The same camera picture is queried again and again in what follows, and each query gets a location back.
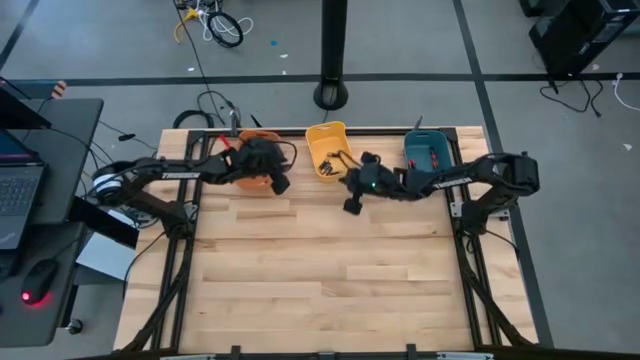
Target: computer mouse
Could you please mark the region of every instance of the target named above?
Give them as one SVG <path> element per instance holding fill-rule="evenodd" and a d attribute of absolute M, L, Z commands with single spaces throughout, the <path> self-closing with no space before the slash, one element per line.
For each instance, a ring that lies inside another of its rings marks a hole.
<path fill-rule="evenodd" d="M 33 265 L 22 282 L 22 301 L 29 305 L 40 302 L 47 294 L 56 272 L 58 262 L 55 259 L 40 260 Z"/>

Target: laptop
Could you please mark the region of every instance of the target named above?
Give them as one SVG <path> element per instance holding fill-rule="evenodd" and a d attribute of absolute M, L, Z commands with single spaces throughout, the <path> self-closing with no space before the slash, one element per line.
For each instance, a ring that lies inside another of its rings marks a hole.
<path fill-rule="evenodd" d="M 0 251 L 18 249 L 45 171 L 36 153 L 0 129 Z"/>

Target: laptop screen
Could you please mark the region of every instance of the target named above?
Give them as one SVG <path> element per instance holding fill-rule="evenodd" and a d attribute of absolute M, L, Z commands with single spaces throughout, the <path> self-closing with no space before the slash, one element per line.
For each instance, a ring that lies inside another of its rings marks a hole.
<path fill-rule="evenodd" d="M 24 163 L 35 160 L 16 138 L 6 130 L 0 130 L 0 163 Z"/>

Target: wooden tabletop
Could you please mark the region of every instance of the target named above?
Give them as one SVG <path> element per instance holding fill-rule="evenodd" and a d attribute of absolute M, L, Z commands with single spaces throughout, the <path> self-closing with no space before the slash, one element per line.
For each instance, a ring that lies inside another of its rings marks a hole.
<path fill-rule="evenodd" d="M 482 127 L 456 130 L 464 161 L 487 153 Z M 159 155 L 182 158 L 186 136 L 165 130 Z M 304 138 L 287 140 L 299 155 L 282 196 L 204 186 L 180 352 L 228 353 L 232 345 L 245 353 L 386 352 L 405 351 L 407 343 L 419 351 L 472 349 L 444 192 L 415 203 L 365 196 L 362 214 L 352 216 L 342 210 L 344 185 L 318 181 Z M 403 166 L 402 136 L 351 136 L 349 143 L 356 157 L 367 150 L 388 167 Z M 155 182 L 150 192 L 172 200 L 177 187 Z M 478 197 L 487 187 L 470 190 Z M 511 237 L 508 222 L 492 219 L 487 228 Z M 141 232 L 137 251 L 160 232 L 159 225 Z M 513 248 L 492 235 L 481 242 L 496 302 L 536 341 Z M 114 348 L 155 307 L 166 249 L 166 239 L 158 241 L 133 267 Z M 476 304 L 488 342 L 477 297 Z"/>

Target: floor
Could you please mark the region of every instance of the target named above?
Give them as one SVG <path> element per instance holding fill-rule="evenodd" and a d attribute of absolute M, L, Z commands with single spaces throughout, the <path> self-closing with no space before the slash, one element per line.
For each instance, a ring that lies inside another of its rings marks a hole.
<path fill-rule="evenodd" d="M 231 15 L 255 21 L 240 47 L 205 43 L 202 28 L 189 24 L 204 71 L 217 82 L 212 87 L 264 126 L 322 121 L 311 97 L 316 82 L 306 76 L 320 68 L 321 2 L 226 4 Z M 65 97 L 103 98 L 104 122 L 157 143 L 180 112 L 196 108 L 204 90 L 189 44 L 173 40 L 176 21 L 169 0 L 0 2 L 0 74 L 67 80 Z M 521 212 L 555 346 L 640 353 L 640 288 L 634 286 L 640 115 L 617 102 L 613 77 L 596 101 L 598 119 L 542 98 L 544 82 L 488 76 L 543 72 L 527 37 L 534 21 L 516 0 L 351 0 L 344 67 L 357 81 L 347 82 L 349 103 L 328 118 L 350 126 L 412 125 L 419 116 L 423 125 L 483 125 L 494 150 L 529 151 L 540 163 L 542 190 L 521 200 Z M 637 35 L 621 36 L 587 72 L 621 71 L 637 79 L 639 42 Z M 468 56 L 472 47 L 477 62 Z M 365 76 L 381 73 L 387 75 Z M 597 90 L 595 82 L 587 85 Z M 640 81 L 623 81 L 621 93 L 640 106 Z M 577 83 L 559 97 L 576 106 L 585 100 Z M 188 125 L 202 126 L 197 119 Z M 150 154 L 117 135 L 100 127 L 95 141 L 114 159 Z M 107 353 L 120 291 L 117 285 L 82 289 L 74 315 L 87 324 L 85 333 L 60 331 L 48 347 L 2 349 L 0 359 Z M 108 306 L 97 311 L 97 299 Z"/>

